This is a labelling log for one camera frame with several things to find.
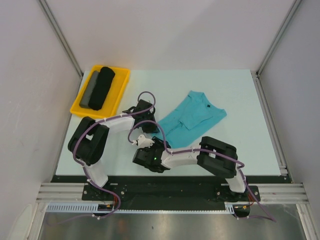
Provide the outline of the turquoise t-shirt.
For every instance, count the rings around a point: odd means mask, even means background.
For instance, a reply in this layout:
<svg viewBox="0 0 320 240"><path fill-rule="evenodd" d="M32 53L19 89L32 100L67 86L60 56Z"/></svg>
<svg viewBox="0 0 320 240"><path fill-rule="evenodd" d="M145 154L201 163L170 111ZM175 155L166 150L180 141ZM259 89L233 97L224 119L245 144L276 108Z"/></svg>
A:
<svg viewBox="0 0 320 240"><path fill-rule="evenodd" d="M191 145L226 116L227 112L209 102L205 93L191 90L158 124L168 144L177 149Z"/></svg>

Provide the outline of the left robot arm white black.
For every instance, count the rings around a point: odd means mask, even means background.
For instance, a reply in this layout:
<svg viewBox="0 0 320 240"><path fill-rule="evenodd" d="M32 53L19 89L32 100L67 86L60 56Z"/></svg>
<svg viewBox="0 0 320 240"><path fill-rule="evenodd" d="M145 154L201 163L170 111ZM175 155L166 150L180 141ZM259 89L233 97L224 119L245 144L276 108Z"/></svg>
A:
<svg viewBox="0 0 320 240"><path fill-rule="evenodd" d="M111 188L106 184L108 176L101 161L108 136L132 130L138 123L142 123L140 127L144 133L157 133L159 129L156 125L145 122L155 121L155 110L153 104L140 99L136 106L124 110L119 115L97 120L86 116L80 121L67 149L84 169L88 181L95 184L93 194L98 199L105 200L111 193Z"/></svg>

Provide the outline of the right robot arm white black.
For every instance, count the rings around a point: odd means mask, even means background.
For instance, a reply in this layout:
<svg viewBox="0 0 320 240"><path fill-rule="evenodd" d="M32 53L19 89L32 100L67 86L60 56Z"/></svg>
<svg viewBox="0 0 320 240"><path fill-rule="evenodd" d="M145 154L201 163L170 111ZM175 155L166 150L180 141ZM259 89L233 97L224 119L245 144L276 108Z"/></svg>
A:
<svg viewBox="0 0 320 240"><path fill-rule="evenodd" d="M197 165L216 177L225 179L231 196L242 201L249 194L246 177L241 173L244 164L238 161L233 145L204 136L200 143L189 147L171 148L167 141L158 137L151 139L140 135L134 142L138 146L132 162L151 172L164 171L181 166Z"/></svg>

